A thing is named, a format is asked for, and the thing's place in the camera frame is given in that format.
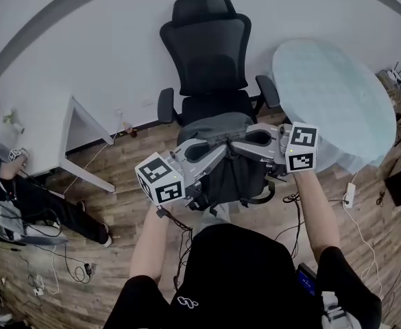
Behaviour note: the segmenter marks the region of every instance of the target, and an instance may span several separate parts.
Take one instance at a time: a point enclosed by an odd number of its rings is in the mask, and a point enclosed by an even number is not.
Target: hand
[[[20,155],[16,160],[12,162],[2,162],[0,168],[0,178],[5,180],[13,179],[16,174],[23,169],[23,165],[27,162],[25,155]]]

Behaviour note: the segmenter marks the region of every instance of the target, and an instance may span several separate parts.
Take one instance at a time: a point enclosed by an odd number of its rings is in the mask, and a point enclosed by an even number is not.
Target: wooden floor
[[[260,119],[264,122],[275,120],[278,119],[270,116]],[[104,249],[74,232],[66,231],[70,238],[67,246],[68,256],[86,261],[93,266],[94,276],[89,284],[74,282],[66,272],[64,259],[56,256],[54,265],[58,272],[60,292],[50,295],[45,289],[45,294],[40,298],[42,307],[39,308],[35,305],[38,304],[38,300],[27,283],[27,264],[19,257],[18,252],[0,249],[0,280],[5,278],[5,285],[0,281],[0,289],[6,306],[16,315],[26,317],[35,328],[40,329],[96,329],[104,325],[127,280],[133,247],[141,233],[141,225],[149,206],[149,201],[139,188],[134,167],[155,151],[174,148],[177,133],[176,125],[161,125],[140,131],[135,139],[128,136],[118,138],[114,146],[103,150],[88,167],[90,172],[114,184],[117,188],[116,193],[107,193],[78,180],[66,194],[71,201],[86,200],[88,212],[94,218],[107,223],[113,235],[112,247]],[[101,146],[92,147],[69,158],[83,167],[100,148]],[[393,159],[400,154],[401,145],[391,150],[385,160],[388,164],[382,164],[380,166],[382,168],[365,167],[360,171],[354,179],[357,190],[354,207],[350,210],[361,227],[363,237],[376,251],[383,286],[382,294],[386,294],[389,290],[401,268],[401,207],[394,207],[388,193],[384,198],[383,207],[376,205],[376,199],[384,188],[382,179],[390,169]],[[328,199],[341,199],[346,184],[352,179],[351,175],[339,167],[332,167],[318,176]],[[55,191],[63,192],[72,179],[68,173],[60,172],[49,179],[48,185]],[[232,222],[271,238],[275,238],[281,230],[295,225],[297,215],[294,204],[282,202],[284,196],[296,192],[293,178],[289,178],[287,183],[278,183],[276,196],[268,204],[252,208],[243,208],[235,204],[231,214]],[[356,226],[341,205],[336,202],[332,204],[339,222],[343,253],[360,275],[372,262],[372,253],[361,241]],[[200,220],[201,213],[181,207],[178,208],[176,215],[184,223],[194,226]],[[294,238],[295,230],[291,230],[285,232],[278,240],[291,249]],[[299,254],[295,264],[305,262],[316,270],[305,229],[301,231],[299,242]],[[160,282],[160,289],[168,300],[174,294],[172,277],[178,263],[179,243],[180,230],[171,225],[167,258]],[[63,254],[64,248],[59,247],[57,252]],[[24,247],[20,254],[28,260],[29,270],[34,277],[40,273],[47,288],[54,292],[56,283],[51,269],[51,254],[33,246]],[[80,265],[73,260],[68,264],[72,269]],[[375,267],[370,271],[365,284],[378,294]],[[391,312],[385,322],[389,325],[398,324],[401,328],[401,276],[393,290],[394,299],[393,295],[391,298],[388,295],[383,301],[383,315],[387,314],[388,304],[393,301]]]

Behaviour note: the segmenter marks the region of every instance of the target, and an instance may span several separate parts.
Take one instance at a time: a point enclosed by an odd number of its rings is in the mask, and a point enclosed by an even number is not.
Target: headrest
[[[235,19],[236,12],[230,0],[176,0],[173,6],[174,27],[213,21]]]

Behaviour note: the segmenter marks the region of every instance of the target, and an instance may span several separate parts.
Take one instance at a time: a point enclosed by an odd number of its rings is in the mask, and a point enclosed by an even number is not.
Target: forearm
[[[145,216],[143,231],[133,251],[130,277],[149,276],[159,282],[167,248],[169,218],[160,218],[152,204]]]
[[[340,246],[339,226],[314,171],[294,174],[311,249],[316,261],[327,247]]]

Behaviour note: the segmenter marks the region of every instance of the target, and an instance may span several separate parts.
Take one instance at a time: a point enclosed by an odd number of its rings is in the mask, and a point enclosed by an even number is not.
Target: black backpack
[[[230,112],[219,116],[198,120],[183,127],[178,135],[178,145],[192,138],[208,141],[189,150],[190,159],[199,159],[214,148],[231,141],[249,141],[256,143],[256,136],[249,137],[245,131],[254,124],[246,114]],[[240,201],[248,204],[264,204],[275,194],[275,184],[267,181],[266,162],[254,161],[235,153],[228,145],[225,158],[210,172],[200,179],[202,194],[189,207],[193,210],[205,210],[211,206],[211,212],[217,204]],[[269,185],[270,194],[254,199]]]

